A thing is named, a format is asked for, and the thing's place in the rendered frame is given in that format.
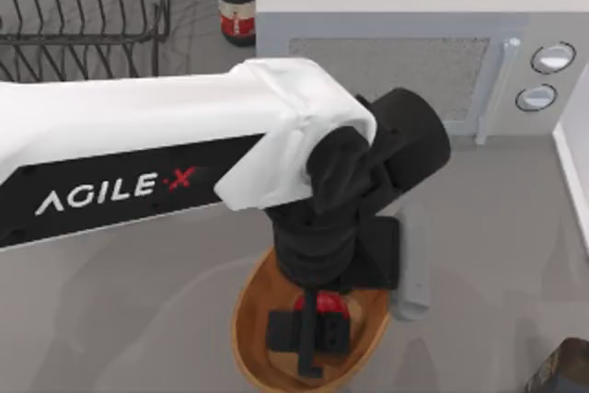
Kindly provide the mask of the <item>red round object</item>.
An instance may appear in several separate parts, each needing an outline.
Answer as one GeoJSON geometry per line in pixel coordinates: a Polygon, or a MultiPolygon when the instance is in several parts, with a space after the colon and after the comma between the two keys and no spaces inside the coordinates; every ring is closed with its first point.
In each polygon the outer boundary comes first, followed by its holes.
{"type": "Polygon", "coordinates": [[[341,314],[344,318],[350,317],[350,311],[346,299],[336,293],[319,291],[316,296],[316,312],[318,315],[328,313],[341,314]]]}

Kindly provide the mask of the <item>pale grey rounded box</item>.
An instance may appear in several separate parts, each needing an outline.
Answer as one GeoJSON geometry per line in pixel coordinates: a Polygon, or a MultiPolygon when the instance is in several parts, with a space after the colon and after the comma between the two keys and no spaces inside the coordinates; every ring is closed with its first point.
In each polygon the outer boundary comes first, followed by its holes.
{"type": "Polygon", "coordinates": [[[392,312],[400,320],[417,321],[431,306],[429,252],[433,235],[428,216],[419,204],[405,206],[399,221],[399,280],[392,312]]]}

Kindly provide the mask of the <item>wooden bowl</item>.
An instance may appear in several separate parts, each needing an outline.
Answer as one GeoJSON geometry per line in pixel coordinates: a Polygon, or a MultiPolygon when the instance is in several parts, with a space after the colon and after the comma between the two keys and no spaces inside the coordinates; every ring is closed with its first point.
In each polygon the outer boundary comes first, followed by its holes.
{"type": "Polygon", "coordinates": [[[237,299],[231,321],[233,355],[242,375],[261,393],[341,393],[367,364],[385,335],[391,315],[390,292],[355,290],[344,296],[351,316],[350,352],[318,355],[324,377],[304,379],[294,353],[266,349],[268,314],[294,306],[302,290],[290,283],[268,249],[251,271],[237,299]]]}

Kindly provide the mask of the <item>microwave door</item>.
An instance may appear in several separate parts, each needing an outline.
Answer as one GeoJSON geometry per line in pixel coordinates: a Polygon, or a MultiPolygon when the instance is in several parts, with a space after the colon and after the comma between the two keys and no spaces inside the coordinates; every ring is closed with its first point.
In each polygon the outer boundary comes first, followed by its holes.
{"type": "Polygon", "coordinates": [[[261,13],[260,57],[309,58],[352,93],[394,87],[425,98],[452,135],[476,133],[502,62],[502,37],[483,17],[436,13],[261,13]]]}

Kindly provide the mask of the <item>dark brown box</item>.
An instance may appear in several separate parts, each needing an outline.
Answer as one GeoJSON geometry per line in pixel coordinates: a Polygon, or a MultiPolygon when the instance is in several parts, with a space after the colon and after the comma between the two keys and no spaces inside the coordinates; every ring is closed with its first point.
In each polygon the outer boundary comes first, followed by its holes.
{"type": "Polygon", "coordinates": [[[589,393],[589,341],[565,339],[525,383],[521,393],[589,393]]]}

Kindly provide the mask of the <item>microwave knob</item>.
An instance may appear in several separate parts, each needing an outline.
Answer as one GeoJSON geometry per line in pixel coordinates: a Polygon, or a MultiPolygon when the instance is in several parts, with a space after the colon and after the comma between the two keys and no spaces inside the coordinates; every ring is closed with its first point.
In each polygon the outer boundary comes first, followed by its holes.
{"type": "Polygon", "coordinates": [[[558,91],[553,86],[542,84],[521,90],[514,103],[523,112],[538,112],[549,108],[557,97],[558,91]]]}
{"type": "Polygon", "coordinates": [[[538,48],[531,57],[532,69],[542,75],[552,75],[563,71],[572,64],[576,50],[568,42],[560,41],[538,48]]]}

